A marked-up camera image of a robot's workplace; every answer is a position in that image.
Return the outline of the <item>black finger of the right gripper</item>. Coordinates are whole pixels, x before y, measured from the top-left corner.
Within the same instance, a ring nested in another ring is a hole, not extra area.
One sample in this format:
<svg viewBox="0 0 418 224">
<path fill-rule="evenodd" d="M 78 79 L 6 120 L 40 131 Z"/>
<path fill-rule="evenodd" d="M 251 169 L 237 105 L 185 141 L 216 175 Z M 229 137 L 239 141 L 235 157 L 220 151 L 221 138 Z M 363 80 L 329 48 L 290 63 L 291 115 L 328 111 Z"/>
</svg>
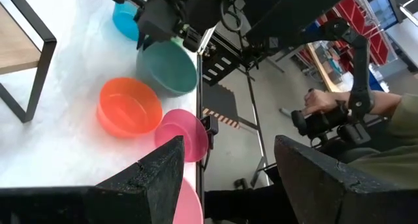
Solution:
<svg viewBox="0 0 418 224">
<path fill-rule="evenodd" d="M 182 33 L 183 46 L 191 52 L 199 49 L 202 36 L 192 27 L 187 27 Z"/>
<path fill-rule="evenodd" d="M 176 0 L 138 0 L 135 22 L 139 31 L 137 50 L 145 43 L 146 37 L 163 42 L 178 36 L 180 9 Z"/>
</svg>

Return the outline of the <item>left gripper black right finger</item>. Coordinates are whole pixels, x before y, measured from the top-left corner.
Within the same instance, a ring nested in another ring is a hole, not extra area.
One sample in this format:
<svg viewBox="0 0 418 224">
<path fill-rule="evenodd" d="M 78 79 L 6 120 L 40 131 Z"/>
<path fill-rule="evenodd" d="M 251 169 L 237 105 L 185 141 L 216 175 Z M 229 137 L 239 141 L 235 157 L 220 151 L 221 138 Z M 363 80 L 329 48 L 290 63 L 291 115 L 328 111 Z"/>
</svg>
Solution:
<svg viewBox="0 0 418 224">
<path fill-rule="evenodd" d="M 381 181 L 284 135 L 275 137 L 274 154 L 301 224 L 418 224 L 418 189 Z"/>
</svg>

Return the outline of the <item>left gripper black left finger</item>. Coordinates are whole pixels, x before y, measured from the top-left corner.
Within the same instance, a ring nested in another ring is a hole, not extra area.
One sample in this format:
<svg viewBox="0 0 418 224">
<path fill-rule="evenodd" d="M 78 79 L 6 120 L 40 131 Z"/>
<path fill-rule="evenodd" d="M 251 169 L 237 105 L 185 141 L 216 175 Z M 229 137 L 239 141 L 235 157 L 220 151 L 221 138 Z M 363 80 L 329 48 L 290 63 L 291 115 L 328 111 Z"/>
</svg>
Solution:
<svg viewBox="0 0 418 224">
<path fill-rule="evenodd" d="M 172 224 L 183 174 L 175 136 L 97 185 L 0 189 L 0 224 Z"/>
</svg>

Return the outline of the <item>magenta translucent plastic bowl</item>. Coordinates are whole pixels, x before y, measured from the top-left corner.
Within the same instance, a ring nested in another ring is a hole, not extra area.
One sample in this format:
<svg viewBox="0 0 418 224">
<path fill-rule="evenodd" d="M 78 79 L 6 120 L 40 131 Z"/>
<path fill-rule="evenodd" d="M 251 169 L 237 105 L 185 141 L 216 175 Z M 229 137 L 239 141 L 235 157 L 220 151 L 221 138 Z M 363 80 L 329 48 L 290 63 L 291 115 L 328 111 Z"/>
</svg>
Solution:
<svg viewBox="0 0 418 224">
<path fill-rule="evenodd" d="M 155 130 L 155 145 L 162 146 L 175 136 L 184 137 L 185 162 L 200 161 L 208 150 L 208 136 L 201 121 L 183 109 L 167 112 Z"/>
</svg>

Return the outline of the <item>person's forearm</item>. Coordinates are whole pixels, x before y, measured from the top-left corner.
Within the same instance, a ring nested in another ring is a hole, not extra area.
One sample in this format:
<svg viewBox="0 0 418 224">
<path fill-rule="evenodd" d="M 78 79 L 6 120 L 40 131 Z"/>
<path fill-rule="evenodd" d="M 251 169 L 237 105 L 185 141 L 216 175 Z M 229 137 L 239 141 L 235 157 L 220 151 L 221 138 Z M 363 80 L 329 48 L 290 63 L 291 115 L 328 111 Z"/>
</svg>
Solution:
<svg viewBox="0 0 418 224">
<path fill-rule="evenodd" d="M 382 91 L 372 91 L 374 106 L 370 113 L 380 116 L 392 116 L 397 106 L 402 100 L 401 95 L 385 93 Z"/>
</svg>

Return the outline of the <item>black box with white slots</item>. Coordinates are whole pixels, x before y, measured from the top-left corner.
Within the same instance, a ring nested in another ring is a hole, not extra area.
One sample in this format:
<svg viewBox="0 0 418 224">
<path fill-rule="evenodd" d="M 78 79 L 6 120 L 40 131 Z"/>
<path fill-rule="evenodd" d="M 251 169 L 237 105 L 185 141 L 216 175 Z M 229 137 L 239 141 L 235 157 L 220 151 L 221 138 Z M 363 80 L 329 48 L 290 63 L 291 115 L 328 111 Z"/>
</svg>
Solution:
<svg viewBox="0 0 418 224">
<path fill-rule="evenodd" d="M 240 54 L 235 45 L 215 32 L 202 57 L 204 82 L 213 86 L 237 69 L 242 62 Z"/>
</svg>

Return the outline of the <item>blue plastic bowl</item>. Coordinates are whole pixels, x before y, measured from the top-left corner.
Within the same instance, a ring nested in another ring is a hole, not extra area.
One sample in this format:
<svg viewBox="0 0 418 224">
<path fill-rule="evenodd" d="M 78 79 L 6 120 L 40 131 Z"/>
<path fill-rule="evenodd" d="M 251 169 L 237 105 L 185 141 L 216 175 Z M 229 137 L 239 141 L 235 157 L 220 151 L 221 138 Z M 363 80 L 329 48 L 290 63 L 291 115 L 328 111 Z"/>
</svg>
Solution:
<svg viewBox="0 0 418 224">
<path fill-rule="evenodd" d="M 123 4 L 116 3 L 112 14 L 112 21 L 118 31 L 134 41 L 139 38 L 139 29 L 134 21 L 136 13 L 137 7 L 134 4 L 124 2 Z"/>
</svg>

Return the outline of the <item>teal plastic bowl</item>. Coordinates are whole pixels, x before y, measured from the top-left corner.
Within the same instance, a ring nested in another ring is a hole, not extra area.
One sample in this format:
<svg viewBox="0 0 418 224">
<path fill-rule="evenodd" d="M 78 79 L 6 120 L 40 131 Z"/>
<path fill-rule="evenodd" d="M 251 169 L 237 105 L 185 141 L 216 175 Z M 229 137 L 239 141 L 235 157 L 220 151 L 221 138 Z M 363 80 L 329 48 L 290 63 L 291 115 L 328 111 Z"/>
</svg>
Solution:
<svg viewBox="0 0 418 224">
<path fill-rule="evenodd" d="M 136 77 L 158 96 L 177 97 L 191 93 L 199 83 L 194 62 L 172 41 L 141 47 L 136 60 Z"/>
</svg>

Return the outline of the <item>light pink plastic bowl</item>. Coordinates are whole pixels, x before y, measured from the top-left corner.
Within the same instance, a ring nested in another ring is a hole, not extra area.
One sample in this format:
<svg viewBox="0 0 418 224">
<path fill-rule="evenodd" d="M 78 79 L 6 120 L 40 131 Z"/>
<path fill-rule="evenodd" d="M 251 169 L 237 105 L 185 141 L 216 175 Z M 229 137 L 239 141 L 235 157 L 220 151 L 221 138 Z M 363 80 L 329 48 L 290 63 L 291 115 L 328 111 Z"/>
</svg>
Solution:
<svg viewBox="0 0 418 224">
<path fill-rule="evenodd" d="M 185 178 L 182 180 L 172 224 L 204 224 L 199 197 Z"/>
</svg>

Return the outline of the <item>person's leg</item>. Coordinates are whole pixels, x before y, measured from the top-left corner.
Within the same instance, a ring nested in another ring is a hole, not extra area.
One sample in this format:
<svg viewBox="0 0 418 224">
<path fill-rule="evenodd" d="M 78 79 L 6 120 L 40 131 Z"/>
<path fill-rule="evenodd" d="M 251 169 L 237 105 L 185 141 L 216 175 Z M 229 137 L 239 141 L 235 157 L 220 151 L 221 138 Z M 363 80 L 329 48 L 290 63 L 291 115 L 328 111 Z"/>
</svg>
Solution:
<svg viewBox="0 0 418 224">
<path fill-rule="evenodd" d="M 418 145 L 367 155 L 349 166 L 400 187 L 418 189 Z"/>
</svg>

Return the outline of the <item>person's hand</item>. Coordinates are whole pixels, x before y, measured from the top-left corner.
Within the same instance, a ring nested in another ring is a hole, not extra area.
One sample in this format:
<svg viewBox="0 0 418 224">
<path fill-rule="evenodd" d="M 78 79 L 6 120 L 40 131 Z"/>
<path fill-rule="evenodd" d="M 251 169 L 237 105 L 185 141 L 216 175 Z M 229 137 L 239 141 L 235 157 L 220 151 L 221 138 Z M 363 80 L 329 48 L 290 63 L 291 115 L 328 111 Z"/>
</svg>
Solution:
<svg viewBox="0 0 418 224">
<path fill-rule="evenodd" d="M 311 89 L 304 96 L 305 107 L 301 110 L 304 116 L 316 112 L 329 112 L 338 106 L 338 102 L 348 101 L 350 92 L 326 92 Z"/>
</svg>

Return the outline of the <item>orange plastic bowl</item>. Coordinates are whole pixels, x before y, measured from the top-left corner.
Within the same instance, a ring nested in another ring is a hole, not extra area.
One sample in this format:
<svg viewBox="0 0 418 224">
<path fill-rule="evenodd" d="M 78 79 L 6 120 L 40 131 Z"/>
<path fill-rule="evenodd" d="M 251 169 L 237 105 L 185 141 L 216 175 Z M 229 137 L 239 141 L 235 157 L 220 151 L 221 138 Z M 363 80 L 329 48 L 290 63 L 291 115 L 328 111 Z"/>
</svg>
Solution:
<svg viewBox="0 0 418 224">
<path fill-rule="evenodd" d="M 97 119 L 112 136 L 139 137 L 153 131 L 162 117 L 163 109 L 158 96 L 139 80 L 113 78 L 100 91 Z"/>
</svg>

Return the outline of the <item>wooden workbench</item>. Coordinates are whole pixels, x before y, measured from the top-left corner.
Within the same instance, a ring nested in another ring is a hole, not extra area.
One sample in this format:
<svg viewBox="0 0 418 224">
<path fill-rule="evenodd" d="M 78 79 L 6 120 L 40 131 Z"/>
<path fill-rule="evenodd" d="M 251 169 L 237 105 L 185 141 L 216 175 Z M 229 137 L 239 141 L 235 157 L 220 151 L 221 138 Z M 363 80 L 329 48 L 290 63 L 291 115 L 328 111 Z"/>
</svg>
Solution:
<svg viewBox="0 0 418 224">
<path fill-rule="evenodd" d="M 313 62 L 315 63 L 315 66 L 317 67 L 318 72 L 320 73 L 323 82 L 325 83 L 328 91 L 330 92 L 342 92 L 342 90 L 334 84 L 331 79 L 329 78 L 328 74 L 326 73 L 322 63 L 319 61 L 319 58 L 314 50 L 314 47 L 312 43 L 308 43 L 306 45 L 306 48 L 308 49 L 309 54 L 311 55 Z"/>
</svg>

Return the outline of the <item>red storage bin rack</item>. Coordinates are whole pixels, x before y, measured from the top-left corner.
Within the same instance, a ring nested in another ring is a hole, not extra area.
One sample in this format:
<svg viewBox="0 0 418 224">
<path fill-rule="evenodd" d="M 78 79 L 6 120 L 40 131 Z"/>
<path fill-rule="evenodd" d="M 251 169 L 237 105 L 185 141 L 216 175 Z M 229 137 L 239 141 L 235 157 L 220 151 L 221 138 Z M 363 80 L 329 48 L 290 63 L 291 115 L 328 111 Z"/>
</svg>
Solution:
<svg viewBox="0 0 418 224">
<path fill-rule="evenodd" d="M 341 0 L 333 11 L 369 40 L 370 61 L 373 64 L 380 66 L 389 61 L 389 55 L 394 54 L 393 47 L 367 0 Z"/>
</svg>

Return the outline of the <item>metal table frame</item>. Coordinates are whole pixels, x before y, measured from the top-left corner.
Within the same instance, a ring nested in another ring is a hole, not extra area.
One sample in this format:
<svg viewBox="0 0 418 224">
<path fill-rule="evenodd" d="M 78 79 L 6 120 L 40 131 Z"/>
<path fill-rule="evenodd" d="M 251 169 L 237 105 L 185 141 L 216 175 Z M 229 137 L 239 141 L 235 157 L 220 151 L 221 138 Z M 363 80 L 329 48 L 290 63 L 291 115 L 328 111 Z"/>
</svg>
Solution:
<svg viewBox="0 0 418 224">
<path fill-rule="evenodd" d="M 263 133 L 262 133 L 262 130 L 261 130 L 261 124 L 260 124 L 260 121 L 259 121 L 257 105 L 256 105 L 255 95 L 254 95 L 253 86 L 252 86 L 252 82 L 255 79 L 251 77 L 248 70 L 245 70 L 244 74 L 246 75 L 246 78 L 247 78 L 249 95 L 250 95 L 250 98 L 251 98 L 251 105 L 252 105 L 252 109 L 253 109 L 253 115 L 254 115 L 254 118 L 255 118 L 255 123 L 251 123 L 251 122 L 248 121 L 246 123 L 246 125 L 257 131 L 257 138 L 258 138 L 258 141 L 259 141 L 259 147 L 260 147 L 260 151 L 261 151 L 261 158 L 260 158 L 259 164 L 257 165 L 257 168 L 255 169 L 253 177 L 250 181 L 250 185 L 252 187 L 255 187 L 261 173 L 268 166 L 268 158 L 266 156 L 265 143 L 264 143 L 264 140 L 263 140 Z"/>
</svg>

